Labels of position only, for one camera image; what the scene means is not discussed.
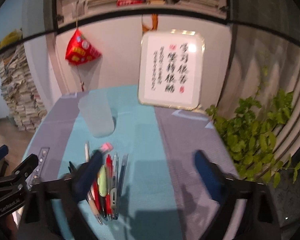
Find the floor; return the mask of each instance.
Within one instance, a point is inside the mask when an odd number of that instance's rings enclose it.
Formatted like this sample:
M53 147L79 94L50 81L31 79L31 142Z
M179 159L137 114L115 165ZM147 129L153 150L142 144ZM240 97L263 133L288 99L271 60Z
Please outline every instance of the floor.
M9 120L0 120L0 146L5 144L9 148L6 160L9 163L6 175L10 175L21 162L24 152L33 136L33 133L18 131Z

